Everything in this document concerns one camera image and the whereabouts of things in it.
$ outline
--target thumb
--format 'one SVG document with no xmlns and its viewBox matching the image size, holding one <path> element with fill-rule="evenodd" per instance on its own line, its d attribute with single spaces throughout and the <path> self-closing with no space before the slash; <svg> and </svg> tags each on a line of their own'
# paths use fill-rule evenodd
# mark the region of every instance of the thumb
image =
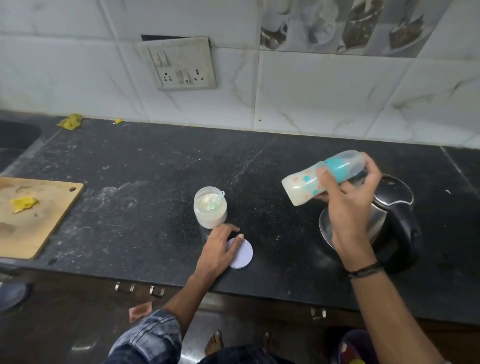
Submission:
<svg viewBox="0 0 480 364">
<path fill-rule="evenodd" d="M 233 239 L 232 245 L 231 245 L 231 247 L 230 247 L 230 249 L 228 250 L 228 253 L 227 253 L 230 260 L 233 259 L 233 257 L 237 253 L 237 251 L 240 248 L 240 245 L 242 244 L 244 238 L 245 238 L 245 236 L 243 234 L 238 234 L 235 237 L 235 239 Z"/>
<path fill-rule="evenodd" d="M 320 184 L 326 188 L 330 198 L 334 196 L 341 196 L 342 191 L 338 186 L 335 177 L 329 172 L 327 167 L 317 168 L 317 178 Z"/>
</svg>

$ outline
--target kettle handle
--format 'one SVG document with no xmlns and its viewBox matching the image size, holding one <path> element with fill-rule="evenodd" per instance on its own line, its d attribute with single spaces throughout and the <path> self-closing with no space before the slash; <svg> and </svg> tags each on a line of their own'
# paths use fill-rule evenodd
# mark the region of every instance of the kettle handle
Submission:
<svg viewBox="0 0 480 364">
<path fill-rule="evenodd" d="M 391 206 L 386 216 L 397 240 L 397 250 L 385 262 L 385 272 L 399 273 L 410 268 L 418 259 L 422 235 L 409 204 Z"/>
</svg>

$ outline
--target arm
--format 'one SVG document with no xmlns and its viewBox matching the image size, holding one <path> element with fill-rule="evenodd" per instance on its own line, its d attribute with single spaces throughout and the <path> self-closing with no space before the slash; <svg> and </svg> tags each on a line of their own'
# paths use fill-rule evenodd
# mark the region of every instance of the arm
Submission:
<svg viewBox="0 0 480 364">
<path fill-rule="evenodd" d="M 227 238 L 240 229 L 222 224 L 210 233 L 198 259 L 195 272 L 185 287 L 161 310 L 153 312 L 138 325 L 123 333 L 113 344 L 104 364 L 176 364 L 180 360 L 181 341 L 205 294 L 232 261 L 243 241 L 237 235 L 227 251 Z"/>
<path fill-rule="evenodd" d="M 367 223 L 373 194 L 382 174 L 375 162 L 366 154 L 364 156 L 369 173 L 359 188 L 349 182 L 338 186 L 326 169 L 317 171 L 319 181 L 328 192 L 332 242 L 348 271 L 356 271 L 376 262 L 367 240 Z M 444 362 L 384 272 L 352 279 L 351 282 L 380 363 Z"/>
</svg>

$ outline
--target open plastic jar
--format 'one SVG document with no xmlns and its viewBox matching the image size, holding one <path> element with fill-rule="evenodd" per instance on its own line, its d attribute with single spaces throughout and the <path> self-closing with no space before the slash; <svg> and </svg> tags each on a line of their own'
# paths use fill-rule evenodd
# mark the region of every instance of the open plastic jar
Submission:
<svg viewBox="0 0 480 364">
<path fill-rule="evenodd" d="M 213 205 L 218 195 L 224 194 L 216 187 L 204 187 L 198 190 L 193 200 L 193 210 L 198 223 L 206 229 L 213 229 L 227 219 L 227 201 L 224 197 Z"/>
</svg>

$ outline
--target black bracelet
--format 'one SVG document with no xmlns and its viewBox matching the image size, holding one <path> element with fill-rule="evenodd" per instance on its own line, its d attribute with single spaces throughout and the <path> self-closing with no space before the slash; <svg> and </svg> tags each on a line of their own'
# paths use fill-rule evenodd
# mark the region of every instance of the black bracelet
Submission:
<svg viewBox="0 0 480 364">
<path fill-rule="evenodd" d="M 378 272 L 382 272 L 383 270 L 384 270 L 384 266 L 382 262 L 376 262 L 370 266 L 366 266 L 365 268 L 356 270 L 355 272 L 347 271 L 347 277 L 350 279 L 363 278 L 363 277 L 371 276 L 372 274 L 375 274 Z"/>
</svg>

